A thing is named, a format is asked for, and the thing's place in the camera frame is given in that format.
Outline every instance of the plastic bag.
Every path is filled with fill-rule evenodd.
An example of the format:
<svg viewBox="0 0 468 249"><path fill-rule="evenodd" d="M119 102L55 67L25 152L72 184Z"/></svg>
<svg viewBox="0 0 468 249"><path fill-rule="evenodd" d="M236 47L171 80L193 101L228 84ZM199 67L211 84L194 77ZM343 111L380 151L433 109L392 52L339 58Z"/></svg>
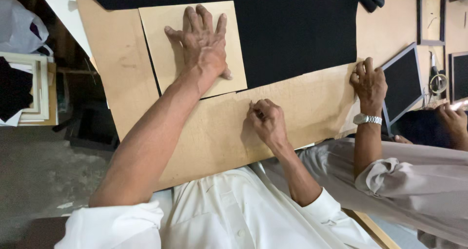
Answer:
<svg viewBox="0 0 468 249"><path fill-rule="evenodd" d="M0 0L0 21L0 51L3 52L31 53L43 46L49 36L42 20L17 0Z"/></svg>

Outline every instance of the shirt button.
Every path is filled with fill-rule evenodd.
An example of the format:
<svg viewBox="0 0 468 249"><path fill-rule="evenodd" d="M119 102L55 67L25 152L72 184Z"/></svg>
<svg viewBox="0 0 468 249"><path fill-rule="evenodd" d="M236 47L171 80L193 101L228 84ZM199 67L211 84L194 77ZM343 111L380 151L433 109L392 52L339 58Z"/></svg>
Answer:
<svg viewBox="0 0 468 249"><path fill-rule="evenodd" d="M240 229L240 230L237 232L237 235L238 235L239 237L244 237L244 235L245 235L245 230L244 230L244 229Z"/></svg>

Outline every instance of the grey frame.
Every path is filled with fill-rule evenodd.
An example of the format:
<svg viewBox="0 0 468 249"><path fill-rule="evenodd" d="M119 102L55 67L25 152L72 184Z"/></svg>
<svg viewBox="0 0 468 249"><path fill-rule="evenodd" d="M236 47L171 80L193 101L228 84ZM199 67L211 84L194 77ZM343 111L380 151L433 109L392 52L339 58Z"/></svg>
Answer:
<svg viewBox="0 0 468 249"><path fill-rule="evenodd" d="M391 60L387 61L383 66L382 69L385 71L386 68L388 68L390 65L395 63L397 60L399 60L403 55L407 54L408 52L414 52L415 58L416 58L416 66L418 67L418 78L419 78L419 87L421 88L421 96L419 96L414 102L412 102L405 110L403 110L400 114L398 114L393 120L389 120L389 114L387 112L387 106L385 105L385 100L383 101L383 116L385 119L385 125L387 126L387 133L389 136L393 136L391 132L391 126L398 120L400 117L402 117L408 110L410 110L416 103L418 103L423 97L424 97L424 90L423 90L423 82L421 80L421 71L419 69L419 60L418 60L418 51L417 51L417 44L415 42L411 43L409 46L407 46L404 50L402 50L399 54L397 54L395 57L393 57Z"/></svg>
<svg viewBox="0 0 468 249"><path fill-rule="evenodd" d="M423 3L421 0L416 0L417 17L418 17L418 45L427 46L444 46L445 45L445 10L446 0L440 0L440 36L439 40L424 40L423 39Z"/></svg>
<svg viewBox="0 0 468 249"><path fill-rule="evenodd" d="M450 103L453 103L455 100L455 91L453 90L453 87L455 85L454 79L453 79L453 58L458 57L458 56L466 56L468 55L468 52L458 52L458 53L451 53L448 55L448 77L449 77L449 89L450 89Z"/></svg>

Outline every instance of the concrete floor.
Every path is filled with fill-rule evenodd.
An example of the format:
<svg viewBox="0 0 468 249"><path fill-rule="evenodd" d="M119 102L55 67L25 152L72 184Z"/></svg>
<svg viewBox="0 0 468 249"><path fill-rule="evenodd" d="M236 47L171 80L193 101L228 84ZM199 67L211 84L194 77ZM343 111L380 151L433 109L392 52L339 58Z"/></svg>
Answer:
<svg viewBox="0 0 468 249"><path fill-rule="evenodd" d="M0 248L19 240L32 219L87 206L112 152L72 148L64 134L0 127Z"/></svg>

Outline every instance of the wristwatch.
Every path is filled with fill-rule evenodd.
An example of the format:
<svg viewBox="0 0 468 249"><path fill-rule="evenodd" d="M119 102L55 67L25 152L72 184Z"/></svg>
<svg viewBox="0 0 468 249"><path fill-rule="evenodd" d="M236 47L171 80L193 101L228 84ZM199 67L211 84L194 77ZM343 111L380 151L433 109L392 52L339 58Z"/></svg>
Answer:
<svg viewBox="0 0 468 249"><path fill-rule="evenodd" d="M354 124L360 125L363 123L376 123L382 125L382 118L378 116L369 116L367 114L356 114L353 121Z"/></svg>

